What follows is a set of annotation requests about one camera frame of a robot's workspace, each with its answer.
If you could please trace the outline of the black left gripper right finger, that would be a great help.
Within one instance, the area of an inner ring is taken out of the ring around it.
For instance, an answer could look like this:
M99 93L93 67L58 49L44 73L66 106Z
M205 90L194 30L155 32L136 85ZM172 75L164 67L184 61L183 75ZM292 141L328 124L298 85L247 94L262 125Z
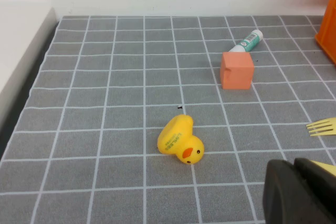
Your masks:
M317 223L335 223L335 166L307 158L296 158L294 166L322 214Z

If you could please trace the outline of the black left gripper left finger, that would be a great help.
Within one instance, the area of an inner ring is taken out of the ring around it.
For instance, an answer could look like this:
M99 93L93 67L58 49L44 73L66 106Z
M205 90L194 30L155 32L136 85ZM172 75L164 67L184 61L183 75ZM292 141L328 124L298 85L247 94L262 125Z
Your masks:
M266 223L317 223L322 217L294 163L277 159L267 164L263 209Z

